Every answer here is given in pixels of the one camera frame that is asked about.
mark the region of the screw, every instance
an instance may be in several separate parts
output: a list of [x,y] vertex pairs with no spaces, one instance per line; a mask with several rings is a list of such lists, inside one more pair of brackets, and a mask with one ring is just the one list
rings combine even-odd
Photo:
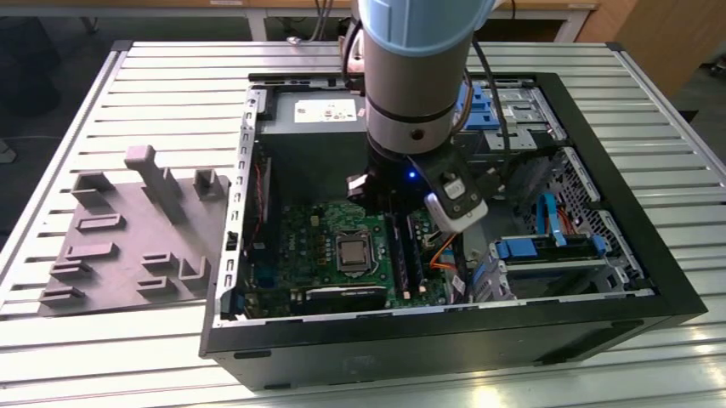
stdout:
[[423,130],[421,129],[414,129],[411,131],[411,139],[414,140],[422,140],[423,139]]

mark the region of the motherboard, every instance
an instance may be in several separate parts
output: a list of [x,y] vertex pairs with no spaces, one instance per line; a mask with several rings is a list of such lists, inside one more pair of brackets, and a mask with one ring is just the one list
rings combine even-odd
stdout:
[[255,316],[310,314],[315,299],[326,308],[334,308],[320,310],[312,306],[316,314],[335,312],[336,304],[348,309],[346,299],[356,304],[381,303],[376,309],[445,304],[443,276],[439,270],[429,268],[429,249],[434,248],[427,239],[435,226],[423,211],[410,216],[410,225],[423,275],[417,291],[401,287],[398,274],[407,271],[395,268],[390,224],[382,215],[367,216],[362,207],[346,201],[286,206],[279,260],[276,266],[255,268],[258,289],[247,294],[256,304]]

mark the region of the table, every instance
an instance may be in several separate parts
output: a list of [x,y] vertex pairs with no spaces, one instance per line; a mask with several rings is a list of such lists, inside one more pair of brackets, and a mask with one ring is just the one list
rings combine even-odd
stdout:
[[[601,0],[518,0],[519,20],[561,20],[555,41],[573,43]],[[330,17],[351,15],[351,0],[334,2]],[[490,19],[511,17],[509,3]],[[267,41],[268,17],[316,17],[312,0],[0,0],[0,15],[38,17],[247,17],[254,41]]]
[[[118,44],[0,253],[0,405],[232,402],[339,406],[722,406],[726,387],[726,172],[627,53],[601,44],[491,43],[497,71],[559,73],[710,310],[578,364],[252,394],[198,357],[204,304],[43,319],[36,298],[70,226],[76,173],[139,181],[150,143],[176,177],[232,175],[251,72],[335,71],[334,42]],[[474,54],[469,69],[479,71]]]

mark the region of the cpu socket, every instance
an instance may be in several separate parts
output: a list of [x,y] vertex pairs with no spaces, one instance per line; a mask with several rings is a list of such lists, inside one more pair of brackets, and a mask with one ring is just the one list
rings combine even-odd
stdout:
[[371,235],[364,230],[342,231],[336,236],[338,271],[358,278],[372,267]]

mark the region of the green circuit board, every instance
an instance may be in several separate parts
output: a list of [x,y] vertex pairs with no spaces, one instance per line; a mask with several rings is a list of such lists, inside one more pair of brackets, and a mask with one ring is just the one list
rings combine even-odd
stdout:
[[[445,284],[442,278],[425,281],[426,292],[413,293],[409,299],[401,295],[390,260],[389,236],[383,216],[367,216],[363,208],[347,201],[283,208],[280,229],[280,257],[276,266],[276,291],[259,297],[266,317],[290,315],[286,305],[288,296],[283,289],[306,286],[371,285],[387,288],[387,309],[443,304]],[[426,212],[413,215],[421,239],[431,232],[433,222]],[[338,270],[336,237],[346,233],[364,232],[370,236],[372,268],[360,276]],[[426,275],[427,259],[422,256]]]

